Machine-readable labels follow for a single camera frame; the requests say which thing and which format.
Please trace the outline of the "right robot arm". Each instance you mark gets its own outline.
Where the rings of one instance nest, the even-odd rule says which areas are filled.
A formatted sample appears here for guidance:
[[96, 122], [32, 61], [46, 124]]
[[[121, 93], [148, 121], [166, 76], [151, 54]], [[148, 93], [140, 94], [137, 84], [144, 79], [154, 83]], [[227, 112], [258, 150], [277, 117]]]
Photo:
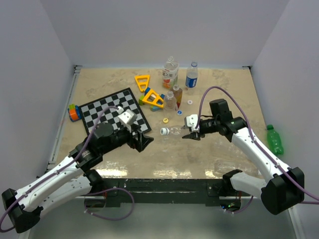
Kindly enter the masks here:
[[241, 191], [261, 199], [273, 215], [302, 203], [305, 198], [305, 176], [296, 167], [291, 168], [278, 159], [254, 134], [247, 120], [232, 116], [225, 99], [209, 103], [212, 117], [200, 119], [199, 115], [185, 117], [184, 126], [163, 127], [161, 135], [177, 135], [183, 139], [200, 140], [209, 133], [219, 133], [246, 154], [263, 178], [252, 177], [240, 169], [223, 175], [222, 191], [229, 196]]

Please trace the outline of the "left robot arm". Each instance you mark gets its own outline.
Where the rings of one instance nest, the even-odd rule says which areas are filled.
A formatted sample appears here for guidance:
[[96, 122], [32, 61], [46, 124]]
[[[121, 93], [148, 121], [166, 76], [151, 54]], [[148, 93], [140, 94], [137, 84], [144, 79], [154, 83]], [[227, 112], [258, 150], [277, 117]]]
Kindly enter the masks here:
[[136, 124], [125, 125], [120, 130], [114, 130], [109, 123], [97, 124], [88, 137], [53, 169], [23, 188], [7, 189], [2, 193], [5, 212], [0, 220], [9, 217], [12, 227], [1, 229], [1, 233], [11, 230], [23, 233], [50, 210], [69, 200], [104, 194], [108, 189], [94, 169], [103, 156], [124, 144], [142, 152], [153, 140]]

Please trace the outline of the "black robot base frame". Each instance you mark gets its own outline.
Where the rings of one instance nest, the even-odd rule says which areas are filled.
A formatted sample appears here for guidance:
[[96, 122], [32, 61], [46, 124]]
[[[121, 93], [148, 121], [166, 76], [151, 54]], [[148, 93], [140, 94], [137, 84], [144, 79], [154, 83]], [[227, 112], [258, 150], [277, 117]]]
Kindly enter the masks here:
[[105, 196], [107, 207], [130, 203], [129, 191], [136, 204], [204, 204], [220, 205], [221, 197], [248, 196], [225, 188], [222, 179], [138, 179], [104, 178], [92, 187], [90, 196]]

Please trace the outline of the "clear plastic bottle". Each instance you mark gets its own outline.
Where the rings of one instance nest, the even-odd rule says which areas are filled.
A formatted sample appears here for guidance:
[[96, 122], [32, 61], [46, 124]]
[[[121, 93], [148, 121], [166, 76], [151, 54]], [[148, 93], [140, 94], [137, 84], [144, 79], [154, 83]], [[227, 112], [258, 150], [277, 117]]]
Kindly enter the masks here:
[[189, 129], [181, 129], [183, 126], [180, 125], [175, 125], [175, 126], [170, 126], [167, 127], [169, 128], [170, 132], [168, 136], [176, 136], [176, 137], [183, 137], [185, 135], [189, 134]]

